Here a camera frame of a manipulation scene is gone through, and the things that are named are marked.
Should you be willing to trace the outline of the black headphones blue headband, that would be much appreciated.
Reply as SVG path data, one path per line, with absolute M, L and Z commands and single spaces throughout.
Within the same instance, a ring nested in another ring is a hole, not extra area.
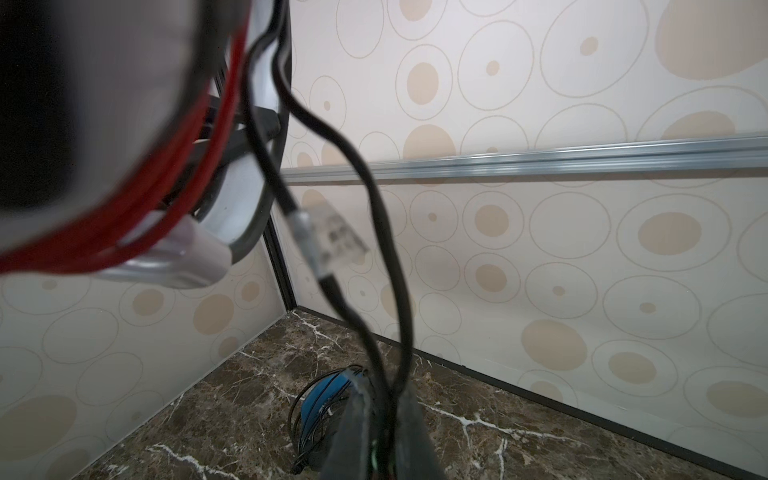
M 366 374 L 365 367 L 351 364 L 319 375 L 296 395 L 286 423 L 294 451 L 292 475 L 322 470 L 351 394 L 350 378 Z

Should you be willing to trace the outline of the white headphones black pads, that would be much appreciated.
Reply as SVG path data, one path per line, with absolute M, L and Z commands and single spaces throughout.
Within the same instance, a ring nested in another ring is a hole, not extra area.
M 288 119 L 247 48 L 270 1 L 1 5 L 1 271 L 175 289 L 222 280 L 273 197 L 248 121 Z

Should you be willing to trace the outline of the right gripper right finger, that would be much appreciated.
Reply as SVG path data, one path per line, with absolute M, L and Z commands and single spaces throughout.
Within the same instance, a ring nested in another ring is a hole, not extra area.
M 395 429 L 397 480 L 445 480 L 415 389 L 409 383 L 398 400 Z

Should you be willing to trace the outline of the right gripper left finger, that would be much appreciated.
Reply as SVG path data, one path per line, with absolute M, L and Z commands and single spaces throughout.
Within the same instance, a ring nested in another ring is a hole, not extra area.
M 322 480 L 364 480 L 372 473 L 372 438 L 374 398 L 371 382 L 346 369 L 344 377 L 352 392 L 323 468 Z

